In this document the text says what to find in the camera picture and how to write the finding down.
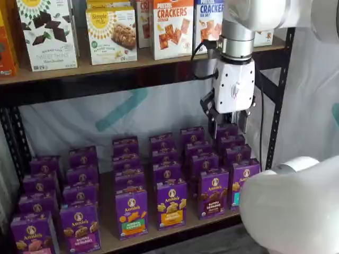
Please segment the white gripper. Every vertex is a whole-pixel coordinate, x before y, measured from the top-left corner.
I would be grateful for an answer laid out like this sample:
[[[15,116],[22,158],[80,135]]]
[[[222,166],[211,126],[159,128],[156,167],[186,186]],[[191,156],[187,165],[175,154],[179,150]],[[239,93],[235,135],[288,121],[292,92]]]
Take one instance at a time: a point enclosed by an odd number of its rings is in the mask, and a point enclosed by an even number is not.
[[[208,130],[213,140],[217,139],[218,125],[224,122],[224,115],[238,114],[238,127],[246,132],[251,108],[256,106],[254,95],[255,61],[253,59],[235,63],[216,60],[214,71],[218,77],[212,81],[213,89],[202,99],[200,105],[208,118]]]

